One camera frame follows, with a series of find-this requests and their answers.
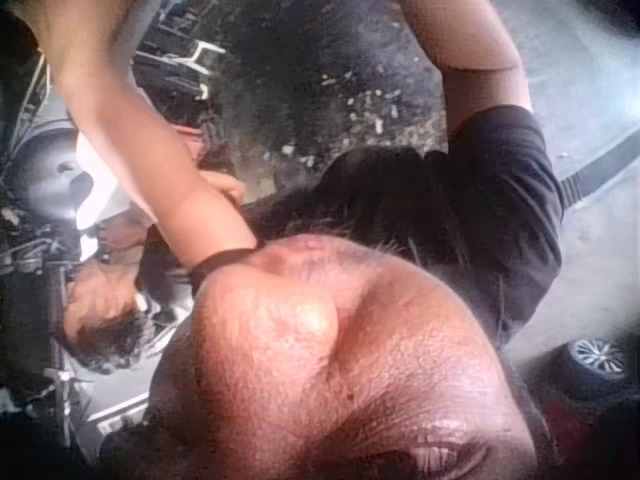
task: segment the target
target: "car wheel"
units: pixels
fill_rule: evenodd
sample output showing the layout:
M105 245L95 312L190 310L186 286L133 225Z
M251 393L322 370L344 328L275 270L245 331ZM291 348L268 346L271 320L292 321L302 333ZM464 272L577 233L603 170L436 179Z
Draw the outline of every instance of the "car wheel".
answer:
M595 400L627 385L627 359L614 343L581 339L563 348L555 370L558 386L576 400Z

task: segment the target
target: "person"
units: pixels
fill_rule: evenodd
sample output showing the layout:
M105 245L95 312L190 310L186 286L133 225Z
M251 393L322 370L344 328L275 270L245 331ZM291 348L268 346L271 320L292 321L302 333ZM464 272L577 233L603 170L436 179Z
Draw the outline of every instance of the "person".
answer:
M562 202L489 1L400 1L442 72L448 154L356 149L317 184L243 209L112 60L130 4L18 11L195 292L145 421L103 448L110 478L534 475L544 425L500 348L558 274Z

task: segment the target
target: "hand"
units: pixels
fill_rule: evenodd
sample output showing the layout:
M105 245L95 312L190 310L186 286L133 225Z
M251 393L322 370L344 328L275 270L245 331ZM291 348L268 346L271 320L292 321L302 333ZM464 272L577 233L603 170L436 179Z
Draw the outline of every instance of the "hand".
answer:
M102 265L90 260L69 285L64 313L67 342L75 345L81 329L96 330L105 321L136 308L138 265Z
M224 193L228 198L233 200L236 207L242 205L244 196L247 193L244 183L226 173L200 170L200 175L218 192Z

